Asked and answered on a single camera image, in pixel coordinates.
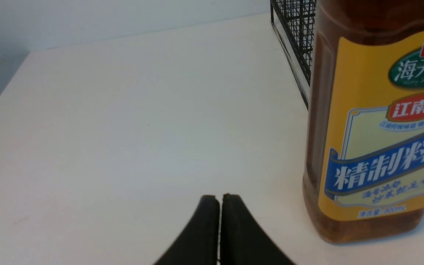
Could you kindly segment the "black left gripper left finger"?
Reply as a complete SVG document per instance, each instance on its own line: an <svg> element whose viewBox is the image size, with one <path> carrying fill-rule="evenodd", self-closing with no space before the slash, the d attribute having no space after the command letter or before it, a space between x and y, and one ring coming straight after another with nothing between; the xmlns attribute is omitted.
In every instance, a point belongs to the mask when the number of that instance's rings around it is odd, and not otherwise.
<svg viewBox="0 0 424 265"><path fill-rule="evenodd" d="M219 217L219 201L214 195L203 195L185 228L155 264L217 264Z"/></svg>

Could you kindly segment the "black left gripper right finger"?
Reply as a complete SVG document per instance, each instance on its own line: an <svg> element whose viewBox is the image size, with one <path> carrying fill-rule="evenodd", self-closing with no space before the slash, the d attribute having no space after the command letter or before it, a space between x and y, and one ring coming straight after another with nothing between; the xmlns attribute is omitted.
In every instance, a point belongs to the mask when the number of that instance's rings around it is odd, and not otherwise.
<svg viewBox="0 0 424 265"><path fill-rule="evenodd" d="M293 265L259 226L237 194L224 194L220 229L222 265Z"/></svg>

